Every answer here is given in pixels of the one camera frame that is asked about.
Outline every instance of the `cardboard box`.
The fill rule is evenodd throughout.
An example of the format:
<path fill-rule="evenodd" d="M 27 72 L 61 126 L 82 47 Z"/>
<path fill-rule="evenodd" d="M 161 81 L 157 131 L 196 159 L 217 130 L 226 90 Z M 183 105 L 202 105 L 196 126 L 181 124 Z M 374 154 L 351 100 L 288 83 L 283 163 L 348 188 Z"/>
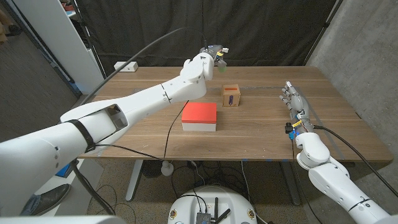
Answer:
<path fill-rule="evenodd" d="M 238 84 L 223 85 L 221 97 L 223 98 L 223 106 L 239 106 L 241 91 Z"/>
<path fill-rule="evenodd" d="M 216 103 L 188 103 L 181 116 L 184 131 L 216 131 Z"/>

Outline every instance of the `small wooden box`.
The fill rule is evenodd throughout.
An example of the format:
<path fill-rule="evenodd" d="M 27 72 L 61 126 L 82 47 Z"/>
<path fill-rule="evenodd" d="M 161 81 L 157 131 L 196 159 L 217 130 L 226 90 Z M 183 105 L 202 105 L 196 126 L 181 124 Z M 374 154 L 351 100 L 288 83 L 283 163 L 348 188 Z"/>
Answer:
<path fill-rule="evenodd" d="M 221 90 L 223 106 L 239 106 L 241 91 L 238 84 L 223 85 Z"/>

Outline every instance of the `wooden table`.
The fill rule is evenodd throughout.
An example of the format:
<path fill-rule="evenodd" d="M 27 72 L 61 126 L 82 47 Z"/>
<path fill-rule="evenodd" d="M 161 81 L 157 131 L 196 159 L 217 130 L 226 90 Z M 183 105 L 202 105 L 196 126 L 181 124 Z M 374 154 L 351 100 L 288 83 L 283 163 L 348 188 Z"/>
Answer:
<path fill-rule="evenodd" d="M 128 96 L 170 80 L 179 75 L 180 70 L 181 67 L 140 67 L 134 73 L 119 73 L 94 100 Z M 224 73 L 215 68 L 213 80 L 206 82 L 207 94 L 193 101 L 217 103 L 217 131 L 183 131 L 181 119 L 177 119 L 170 133 L 166 159 L 291 161 L 292 147 L 284 133 L 285 123 L 290 121 L 289 112 L 279 99 L 287 80 L 310 104 L 313 124 L 338 133 L 370 162 L 392 160 L 387 147 L 316 67 L 228 67 Z M 241 90 L 239 107 L 224 108 L 221 106 L 221 85 L 235 83 Z M 182 102 L 175 103 L 140 121 L 116 144 L 162 157 L 167 132 L 182 106 Z M 324 131 L 316 132 L 335 159 L 361 160 L 337 138 Z M 113 147 L 107 148 L 99 158 L 150 159 Z"/>

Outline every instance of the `white power strip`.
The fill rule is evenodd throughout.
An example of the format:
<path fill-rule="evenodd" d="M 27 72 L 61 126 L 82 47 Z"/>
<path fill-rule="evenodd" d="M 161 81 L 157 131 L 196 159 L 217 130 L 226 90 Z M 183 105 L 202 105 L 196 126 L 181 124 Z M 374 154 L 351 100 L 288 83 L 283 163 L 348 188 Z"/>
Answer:
<path fill-rule="evenodd" d="M 114 67 L 114 69 L 118 69 L 124 63 L 126 63 L 126 62 L 116 62 L 116 64 L 114 64 L 113 67 Z M 122 70 L 120 70 L 120 72 L 135 72 L 137 69 L 138 69 L 137 62 L 130 62 Z"/>

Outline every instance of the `gray sneaker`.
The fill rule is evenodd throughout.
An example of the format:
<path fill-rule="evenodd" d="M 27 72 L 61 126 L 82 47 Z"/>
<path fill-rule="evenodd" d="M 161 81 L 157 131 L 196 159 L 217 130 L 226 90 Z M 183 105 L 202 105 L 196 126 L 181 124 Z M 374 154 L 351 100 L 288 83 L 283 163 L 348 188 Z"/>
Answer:
<path fill-rule="evenodd" d="M 46 193 L 42 193 L 40 196 L 39 205 L 31 215 L 43 215 L 44 213 L 55 208 L 68 195 L 71 188 L 72 187 L 70 184 L 63 184 L 59 187 L 49 190 Z"/>

